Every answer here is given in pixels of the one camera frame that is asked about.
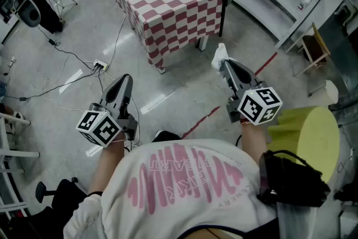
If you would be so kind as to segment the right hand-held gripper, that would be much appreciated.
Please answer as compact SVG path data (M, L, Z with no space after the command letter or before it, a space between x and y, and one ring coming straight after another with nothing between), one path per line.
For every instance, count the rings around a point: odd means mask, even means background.
M246 118L253 125L272 121L282 107L276 91L260 81L245 65L235 60L225 60L223 74L233 96L227 104L232 123Z

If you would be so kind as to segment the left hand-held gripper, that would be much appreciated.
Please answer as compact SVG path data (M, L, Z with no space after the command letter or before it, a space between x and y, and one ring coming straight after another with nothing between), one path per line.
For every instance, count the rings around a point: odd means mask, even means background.
M76 130L89 142L108 147L120 133L133 141L138 122L128 113L133 79L124 74L106 88L98 103L92 103L80 118Z

